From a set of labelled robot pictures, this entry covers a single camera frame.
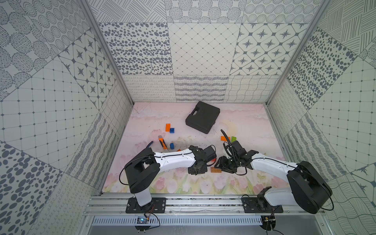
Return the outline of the tan lego plate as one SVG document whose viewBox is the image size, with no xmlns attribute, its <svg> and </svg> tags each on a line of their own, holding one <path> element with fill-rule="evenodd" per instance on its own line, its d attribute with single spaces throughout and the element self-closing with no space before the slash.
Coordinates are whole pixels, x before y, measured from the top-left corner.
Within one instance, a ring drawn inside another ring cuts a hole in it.
<svg viewBox="0 0 376 235">
<path fill-rule="evenodd" d="M 215 167 L 211 167 L 211 168 L 210 168 L 210 171 L 211 171 L 211 173 L 221 173 L 221 172 L 222 172 L 221 169 L 219 169 L 219 168 L 215 168 Z"/>
</svg>

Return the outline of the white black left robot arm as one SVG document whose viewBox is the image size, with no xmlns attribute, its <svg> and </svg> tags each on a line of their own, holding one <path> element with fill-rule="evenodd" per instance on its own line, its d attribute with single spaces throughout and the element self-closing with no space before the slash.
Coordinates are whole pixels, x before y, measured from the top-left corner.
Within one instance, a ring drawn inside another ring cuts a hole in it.
<svg viewBox="0 0 376 235">
<path fill-rule="evenodd" d="M 170 153 L 154 152 L 150 147 L 142 150 L 124 166 L 130 192 L 140 207 L 152 202 L 149 186 L 164 171 L 186 168 L 188 174 L 198 175 L 208 171 L 209 162 L 216 159 L 215 148 L 189 148 Z"/>
</svg>

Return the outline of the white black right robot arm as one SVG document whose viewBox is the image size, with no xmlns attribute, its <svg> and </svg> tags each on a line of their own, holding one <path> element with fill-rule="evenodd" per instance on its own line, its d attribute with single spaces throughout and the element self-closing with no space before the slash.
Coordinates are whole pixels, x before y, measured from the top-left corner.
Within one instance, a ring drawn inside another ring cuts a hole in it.
<svg viewBox="0 0 376 235">
<path fill-rule="evenodd" d="M 215 168 L 237 174 L 238 168 L 258 170 L 288 183 L 286 188 L 265 187 L 257 194 L 258 206 L 300 206 L 306 212 L 316 214 L 333 194 L 330 186 L 315 167 L 307 162 L 286 162 L 267 157 L 258 151 L 246 151 L 239 142 L 224 144 L 226 154 L 220 157 Z"/>
</svg>

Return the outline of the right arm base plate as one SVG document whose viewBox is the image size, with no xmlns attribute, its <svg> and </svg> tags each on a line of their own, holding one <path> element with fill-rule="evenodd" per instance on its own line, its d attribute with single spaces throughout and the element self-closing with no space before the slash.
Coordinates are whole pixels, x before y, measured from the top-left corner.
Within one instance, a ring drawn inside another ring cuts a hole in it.
<svg viewBox="0 0 376 235">
<path fill-rule="evenodd" d="M 242 206 L 245 213 L 283 213 L 281 206 L 271 206 L 265 199 L 257 197 L 242 197 Z"/>
</svg>

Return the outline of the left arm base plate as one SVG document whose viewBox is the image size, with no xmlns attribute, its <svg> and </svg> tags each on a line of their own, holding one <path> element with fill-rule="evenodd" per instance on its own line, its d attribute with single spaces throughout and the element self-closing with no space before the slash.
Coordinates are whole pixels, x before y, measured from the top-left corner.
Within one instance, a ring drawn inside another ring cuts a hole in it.
<svg viewBox="0 0 376 235">
<path fill-rule="evenodd" d="M 128 199 L 126 213 L 165 213 L 166 198 L 152 198 L 152 201 L 144 206 L 140 206 L 135 197 Z"/>
</svg>

